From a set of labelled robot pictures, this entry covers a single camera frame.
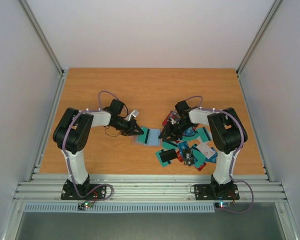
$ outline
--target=table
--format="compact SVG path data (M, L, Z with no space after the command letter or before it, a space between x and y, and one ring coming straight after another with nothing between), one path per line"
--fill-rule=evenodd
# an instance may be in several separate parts
M248 134L234 173L264 174L236 72L234 69L215 68L70 68L43 156L41 174L67 173L65 159L53 142L52 133L67 108L97 109L101 90L116 94L130 111L138 110L137 123L153 129L162 128L162 121L175 104L190 96L203 96L205 108L233 107ZM104 107L109 106L112 99L107 93L101 94ZM198 98L188 101L191 107L198 103ZM107 133L116 135L117 131L109 128ZM104 127L94 127L84 148L85 166L90 174L210 175L215 170L214 163L208 163L198 171L177 159L162 167L155 155L161 149L159 146L132 144L130 137L122 135L110 137L105 134Z

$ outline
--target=wooden tabletop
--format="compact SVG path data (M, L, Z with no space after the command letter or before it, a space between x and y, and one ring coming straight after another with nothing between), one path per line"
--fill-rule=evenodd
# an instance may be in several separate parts
M162 121L177 102L194 95L204 98L203 107L233 107L248 134L248 141L238 156L234 173L264 174L262 161L249 120L242 91L234 69L205 68L71 68L69 70L54 123L42 160L40 173L67 173L65 159L52 140L58 122L69 107L85 110L99 108L98 92L107 90L124 102L130 111L138 110L139 126L161 129ZM101 94L102 106L113 97ZM188 104L196 106L199 99ZM113 128L109 135L116 135ZM155 152L162 147L132 144L130 137L110 137L104 127L90 131L84 148L85 166L90 174L207 174L216 165L208 163L202 171L185 166L177 159L162 167Z

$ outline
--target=gray vent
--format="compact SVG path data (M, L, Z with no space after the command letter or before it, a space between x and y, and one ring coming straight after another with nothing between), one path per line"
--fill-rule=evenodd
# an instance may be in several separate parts
M96 203L78 210L77 203L27 203L25 212L44 213L214 213L213 203Z

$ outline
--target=white wall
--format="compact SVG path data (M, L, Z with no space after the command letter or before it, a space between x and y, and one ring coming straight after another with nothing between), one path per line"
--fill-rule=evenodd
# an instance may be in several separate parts
M273 0L28 0L63 68L237 68Z
M300 0L284 0L241 75L270 171L300 230Z
M0 0L0 235L35 154L58 72L17 0Z

